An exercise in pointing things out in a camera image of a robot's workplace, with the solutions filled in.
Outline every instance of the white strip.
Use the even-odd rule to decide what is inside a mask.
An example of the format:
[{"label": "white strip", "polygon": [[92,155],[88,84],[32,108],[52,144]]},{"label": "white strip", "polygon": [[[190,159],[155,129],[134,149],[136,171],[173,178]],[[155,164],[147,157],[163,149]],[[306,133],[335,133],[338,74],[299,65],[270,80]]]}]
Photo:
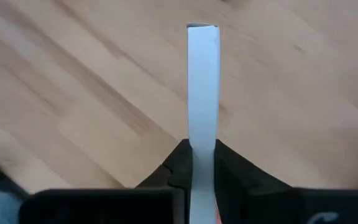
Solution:
[{"label": "white strip", "polygon": [[188,128],[193,148],[190,224],[215,224],[214,149],[219,109],[219,28],[188,27]]}]

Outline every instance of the wood grain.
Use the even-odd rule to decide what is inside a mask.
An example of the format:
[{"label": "wood grain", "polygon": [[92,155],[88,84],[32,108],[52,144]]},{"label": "wood grain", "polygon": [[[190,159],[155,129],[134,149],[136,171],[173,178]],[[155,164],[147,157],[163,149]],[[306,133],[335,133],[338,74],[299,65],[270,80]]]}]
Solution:
[{"label": "wood grain", "polygon": [[221,28],[219,138],[292,185],[358,187],[358,1],[0,0],[0,168],[133,187],[186,137],[186,24]]}]

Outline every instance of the white paper strip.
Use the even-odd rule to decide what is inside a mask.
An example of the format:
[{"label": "white paper strip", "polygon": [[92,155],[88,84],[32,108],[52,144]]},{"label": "white paper strip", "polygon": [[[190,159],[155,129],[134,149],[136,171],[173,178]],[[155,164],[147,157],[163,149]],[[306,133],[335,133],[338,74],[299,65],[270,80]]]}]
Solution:
[{"label": "white paper strip", "polygon": [[188,132],[193,148],[190,224],[215,224],[214,149],[219,109],[219,28],[188,26]]}]

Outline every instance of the wooden surface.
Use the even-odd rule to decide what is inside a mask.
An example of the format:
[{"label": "wooden surface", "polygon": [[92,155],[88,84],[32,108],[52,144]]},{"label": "wooden surface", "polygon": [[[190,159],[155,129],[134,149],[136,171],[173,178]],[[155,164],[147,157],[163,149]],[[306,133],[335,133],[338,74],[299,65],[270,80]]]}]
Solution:
[{"label": "wooden surface", "polygon": [[221,28],[222,141],[289,184],[358,187],[352,0],[2,0],[2,170],[137,185],[187,136],[188,22]]}]

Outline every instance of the wooden table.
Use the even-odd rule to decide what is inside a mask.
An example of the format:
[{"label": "wooden table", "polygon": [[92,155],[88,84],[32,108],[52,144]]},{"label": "wooden table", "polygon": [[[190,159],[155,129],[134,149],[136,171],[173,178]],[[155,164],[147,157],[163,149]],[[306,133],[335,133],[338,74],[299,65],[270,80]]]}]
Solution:
[{"label": "wooden table", "polygon": [[137,185],[187,137],[188,22],[221,28],[222,141],[358,187],[353,0],[2,0],[0,168],[29,192]]}]

